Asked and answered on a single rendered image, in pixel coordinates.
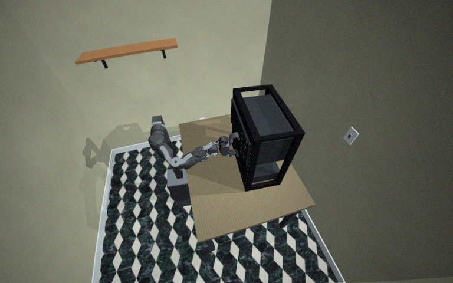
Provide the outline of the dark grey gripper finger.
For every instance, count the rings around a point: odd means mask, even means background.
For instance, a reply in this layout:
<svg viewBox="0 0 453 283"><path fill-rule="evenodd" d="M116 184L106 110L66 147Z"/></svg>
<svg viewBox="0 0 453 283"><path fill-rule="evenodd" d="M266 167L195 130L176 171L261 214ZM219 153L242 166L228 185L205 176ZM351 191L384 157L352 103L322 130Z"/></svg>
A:
<svg viewBox="0 0 453 283"><path fill-rule="evenodd" d="M228 146L228 147L229 147L230 145L232 145L233 139L234 139L234 138L237 138L238 141L240 140L239 135L238 135L237 132L231 133L231 134L229 135L229 140L227 140L227 141L224 142L224 143L225 143L225 146Z"/></svg>
<svg viewBox="0 0 453 283"><path fill-rule="evenodd" d="M229 151L229 155L227 155L227 157L231 157L232 155L236 155L237 157L239 157L238 155L238 151L235 149L235 150L230 150Z"/></svg>

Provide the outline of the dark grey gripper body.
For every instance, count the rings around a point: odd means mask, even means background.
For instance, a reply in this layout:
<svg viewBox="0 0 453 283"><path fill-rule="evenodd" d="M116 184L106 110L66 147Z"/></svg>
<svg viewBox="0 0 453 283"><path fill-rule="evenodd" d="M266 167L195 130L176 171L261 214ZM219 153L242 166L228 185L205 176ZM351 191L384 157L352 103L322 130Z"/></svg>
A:
<svg viewBox="0 0 453 283"><path fill-rule="evenodd" d="M227 136L221 136L216 144L219 146L219 151L222 156L229 155L229 147L225 146L225 141L229 140Z"/></svg>

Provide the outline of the black server rack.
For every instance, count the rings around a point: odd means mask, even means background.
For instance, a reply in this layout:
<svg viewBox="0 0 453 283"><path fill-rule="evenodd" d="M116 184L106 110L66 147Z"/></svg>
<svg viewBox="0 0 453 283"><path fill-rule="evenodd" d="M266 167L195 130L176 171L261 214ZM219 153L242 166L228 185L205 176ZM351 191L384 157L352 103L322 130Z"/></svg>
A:
<svg viewBox="0 0 453 283"><path fill-rule="evenodd" d="M266 90L265 95L241 95L256 90ZM234 138L232 146L238 151L245 191L280 185L305 132L273 85L233 88L231 123L232 133L240 138ZM279 170L280 160L284 162Z"/></svg>

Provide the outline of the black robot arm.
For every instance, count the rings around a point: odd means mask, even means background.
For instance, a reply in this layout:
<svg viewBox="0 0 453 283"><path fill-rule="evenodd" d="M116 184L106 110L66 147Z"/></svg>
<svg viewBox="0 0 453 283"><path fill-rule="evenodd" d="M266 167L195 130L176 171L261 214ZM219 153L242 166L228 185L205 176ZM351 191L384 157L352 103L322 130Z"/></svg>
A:
<svg viewBox="0 0 453 283"><path fill-rule="evenodd" d="M198 162L204 162L207 157L215 157L218 154L217 144L215 142L210 142L206 146L195 148L192 152L184 155L183 158L174 157L173 150L166 144L165 136L165 125L163 125L161 121L153 122L150 137L148 139L152 150L158 152L169 165L178 170L187 170Z"/></svg>

